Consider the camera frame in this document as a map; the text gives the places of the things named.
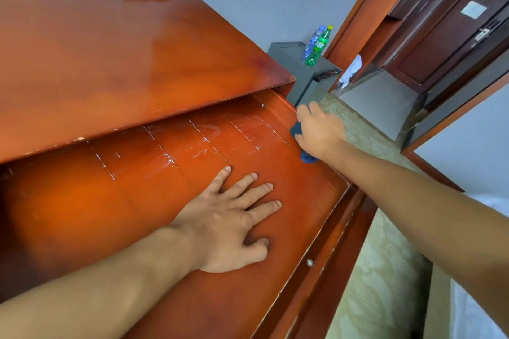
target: doorway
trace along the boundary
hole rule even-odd
[[[423,94],[509,18],[509,0],[444,0],[386,70]]]

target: hand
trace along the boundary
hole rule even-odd
[[[309,108],[300,105],[297,119],[302,127],[302,135],[295,135],[297,143],[303,150],[325,162],[347,140],[343,122],[333,114],[325,113],[316,102],[311,102]]]
[[[264,260],[268,239],[262,238],[250,246],[243,243],[253,226],[281,207],[281,201],[271,201],[245,210],[273,188],[272,184],[264,184],[244,193],[258,178],[256,173],[220,194],[231,171],[230,167],[221,170],[209,187],[187,204],[169,225],[184,231],[195,243],[195,268],[205,272],[233,271]]]

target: plastic bottle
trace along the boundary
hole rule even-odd
[[[322,36],[318,38],[315,46],[313,47],[313,52],[306,61],[306,64],[308,64],[309,66],[313,66],[317,59],[320,57],[322,50],[329,42],[329,36],[330,32],[332,31],[332,28],[333,28],[332,26],[328,26],[327,29],[322,34]]]
[[[325,26],[320,26],[315,31],[315,33],[311,37],[311,40],[309,41],[308,45],[306,46],[306,49],[304,50],[304,53],[302,54],[302,58],[304,60],[307,60],[309,55],[311,55],[311,53],[313,52],[313,47],[315,46],[318,38],[322,36],[324,31],[325,31]]]

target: patterned carpet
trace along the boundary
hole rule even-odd
[[[359,149],[422,173],[342,101],[327,95],[321,106],[343,120]],[[326,339],[422,337],[431,270],[379,209]]]

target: green bottle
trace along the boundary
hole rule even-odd
[[[330,32],[332,31],[332,26],[328,26],[327,29],[323,32],[322,36],[318,38],[317,42],[315,43],[315,46],[313,47],[313,52],[311,55],[309,55],[308,60],[306,61],[306,64],[309,66],[313,66],[317,59],[320,57],[320,54],[322,53],[322,50],[327,45],[329,41]]]

